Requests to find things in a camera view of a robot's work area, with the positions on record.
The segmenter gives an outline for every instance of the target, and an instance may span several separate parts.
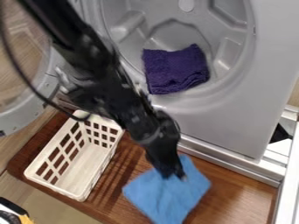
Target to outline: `blue cloth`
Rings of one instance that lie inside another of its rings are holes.
[[[187,156],[181,156],[180,160],[187,175],[186,181],[174,175],[163,179],[157,170],[152,169],[122,189],[125,197],[154,223],[182,223],[210,188],[210,181]]]
[[[207,82],[210,77],[205,54],[196,45],[175,52],[143,49],[149,92],[165,95]]]

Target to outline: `wooden shelf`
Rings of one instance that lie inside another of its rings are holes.
[[[63,125],[67,117],[57,114],[9,162],[8,172],[25,183],[61,200],[104,223],[150,223],[122,194],[122,187],[151,168],[144,150],[125,134],[108,168],[85,202],[57,194],[24,177],[24,170]],[[212,182],[212,188],[188,215],[192,224],[270,223],[277,190],[269,185],[192,157],[193,163]]]

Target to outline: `laundry basket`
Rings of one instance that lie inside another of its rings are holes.
[[[77,110],[75,116],[87,113]],[[92,115],[86,122],[67,120],[24,175],[74,200],[85,200],[115,154],[123,135],[114,121]]]

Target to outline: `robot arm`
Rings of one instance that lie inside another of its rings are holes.
[[[50,34],[53,46],[74,68],[59,72],[63,92],[79,107],[109,114],[147,152],[163,177],[184,171],[177,155],[179,127],[163,111],[155,111],[136,92],[122,69],[118,53],[84,23],[67,0],[19,0]]]

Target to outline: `purple cloth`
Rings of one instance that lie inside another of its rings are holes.
[[[209,80],[205,54],[196,45],[181,51],[143,49],[149,92],[165,95],[186,90]]]

